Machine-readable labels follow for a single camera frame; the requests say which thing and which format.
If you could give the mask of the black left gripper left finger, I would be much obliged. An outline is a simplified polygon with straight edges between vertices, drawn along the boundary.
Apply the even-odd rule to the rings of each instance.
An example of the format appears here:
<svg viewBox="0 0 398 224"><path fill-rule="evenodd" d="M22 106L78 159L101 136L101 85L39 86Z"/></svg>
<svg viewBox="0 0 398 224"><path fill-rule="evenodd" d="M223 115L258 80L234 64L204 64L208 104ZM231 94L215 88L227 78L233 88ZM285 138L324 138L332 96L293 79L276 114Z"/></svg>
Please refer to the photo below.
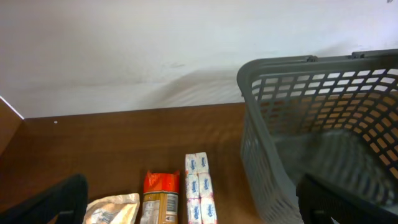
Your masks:
<svg viewBox="0 0 398 224"><path fill-rule="evenodd" d="M1 223L82 224L88 205L88 182L75 174L4 212Z"/></svg>

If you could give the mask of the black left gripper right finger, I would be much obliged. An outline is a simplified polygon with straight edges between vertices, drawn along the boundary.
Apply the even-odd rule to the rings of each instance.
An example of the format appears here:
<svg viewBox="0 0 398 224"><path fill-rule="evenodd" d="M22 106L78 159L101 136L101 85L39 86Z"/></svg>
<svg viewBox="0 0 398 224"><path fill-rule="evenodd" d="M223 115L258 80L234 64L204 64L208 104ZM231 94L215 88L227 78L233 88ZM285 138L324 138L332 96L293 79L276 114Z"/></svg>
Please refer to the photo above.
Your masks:
<svg viewBox="0 0 398 224"><path fill-rule="evenodd" d="M297 184L296 196L304 223L397 223L396 213L309 174Z"/></svg>

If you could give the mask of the beige paper bag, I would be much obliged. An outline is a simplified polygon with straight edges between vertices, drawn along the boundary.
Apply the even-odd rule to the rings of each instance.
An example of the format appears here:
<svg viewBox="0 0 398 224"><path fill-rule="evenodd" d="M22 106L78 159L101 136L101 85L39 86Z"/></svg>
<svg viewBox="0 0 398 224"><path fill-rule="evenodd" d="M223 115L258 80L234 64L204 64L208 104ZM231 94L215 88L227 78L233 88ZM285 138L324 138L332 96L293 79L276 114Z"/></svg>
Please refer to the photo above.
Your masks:
<svg viewBox="0 0 398 224"><path fill-rule="evenodd" d="M113 195L89 203L85 224L134 224L139 211L138 193Z"/></svg>

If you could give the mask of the orange pasta package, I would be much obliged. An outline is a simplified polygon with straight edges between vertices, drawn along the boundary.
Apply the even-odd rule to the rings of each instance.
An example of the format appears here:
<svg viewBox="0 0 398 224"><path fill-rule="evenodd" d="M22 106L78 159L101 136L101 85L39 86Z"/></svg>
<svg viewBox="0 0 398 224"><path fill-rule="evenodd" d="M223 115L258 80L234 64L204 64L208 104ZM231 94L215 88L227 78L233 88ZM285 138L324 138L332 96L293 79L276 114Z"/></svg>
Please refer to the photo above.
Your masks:
<svg viewBox="0 0 398 224"><path fill-rule="evenodd" d="M180 172L147 172L140 224L177 224Z"/></svg>

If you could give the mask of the tissue multipack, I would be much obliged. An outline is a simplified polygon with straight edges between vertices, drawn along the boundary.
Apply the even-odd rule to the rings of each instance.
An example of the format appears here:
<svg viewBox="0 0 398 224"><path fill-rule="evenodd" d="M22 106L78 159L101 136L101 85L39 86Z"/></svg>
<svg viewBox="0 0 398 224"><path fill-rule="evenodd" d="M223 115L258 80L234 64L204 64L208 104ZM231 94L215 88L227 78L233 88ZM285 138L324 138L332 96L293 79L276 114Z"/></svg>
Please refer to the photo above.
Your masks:
<svg viewBox="0 0 398 224"><path fill-rule="evenodd" d="M189 224L218 224L207 154L185 155L185 189Z"/></svg>

